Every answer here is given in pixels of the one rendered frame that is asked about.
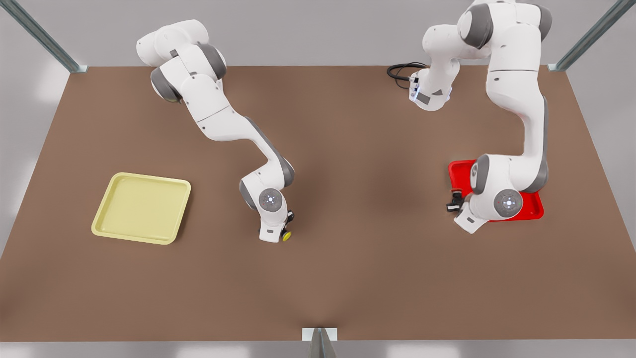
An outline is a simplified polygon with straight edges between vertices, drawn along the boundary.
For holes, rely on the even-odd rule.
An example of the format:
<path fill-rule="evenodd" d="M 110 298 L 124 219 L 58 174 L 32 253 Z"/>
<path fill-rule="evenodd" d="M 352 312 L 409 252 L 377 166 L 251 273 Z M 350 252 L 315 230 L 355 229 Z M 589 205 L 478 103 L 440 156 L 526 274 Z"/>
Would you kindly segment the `yellow square tray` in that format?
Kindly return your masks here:
<path fill-rule="evenodd" d="M 116 173 L 91 225 L 96 236 L 168 245 L 179 231 L 191 184 L 136 173 Z"/>

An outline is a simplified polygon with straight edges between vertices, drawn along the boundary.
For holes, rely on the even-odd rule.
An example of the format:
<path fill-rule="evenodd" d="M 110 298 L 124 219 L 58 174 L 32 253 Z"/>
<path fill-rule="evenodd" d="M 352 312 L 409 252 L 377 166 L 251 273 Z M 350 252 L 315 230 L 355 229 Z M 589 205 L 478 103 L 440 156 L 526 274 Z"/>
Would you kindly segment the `silver frame post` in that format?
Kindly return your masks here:
<path fill-rule="evenodd" d="M 78 64 L 48 32 L 16 1 L 0 0 L 2 7 L 23 29 L 38 41 L 70 73 L 86 73 L 87 65 Z"/>
<path fill-rule="evenodd" d="M 302 328 L 302 341 L 310 342 L 308 358 L 337 358 L 332 346 L 337 328 Z"/>
<path fill-rule="evenodd" d="M 549 71 L 566 71 L 598 41 L 622 16 L 636 4 L 636 0 L 616 0 L 601 18 L 556 63 L 548 64 Z"/>

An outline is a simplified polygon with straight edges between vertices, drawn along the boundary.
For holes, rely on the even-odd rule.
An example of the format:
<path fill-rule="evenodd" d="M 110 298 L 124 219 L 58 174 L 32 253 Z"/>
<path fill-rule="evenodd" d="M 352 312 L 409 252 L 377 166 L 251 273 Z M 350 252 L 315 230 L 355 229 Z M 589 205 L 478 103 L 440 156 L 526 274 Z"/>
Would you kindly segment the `red square tray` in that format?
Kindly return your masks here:
<path fill-rule="evenodd" d="M 451 189 L 461 188 L 464 198 L 468 195 L 468 193 L 472 192 L 470 185 L 470 172 L 474 162 L 475 160 L 461 160 L 453 161 L 448 165 Z M 522 209 L 515 217 L 507 218 L 506 221 L 536 220 L 542 218 L 544 215 L 544 208 L 541 198 L 539 197 L 539 192 L 522 192 L 521 196 L 523 199 Z"/>

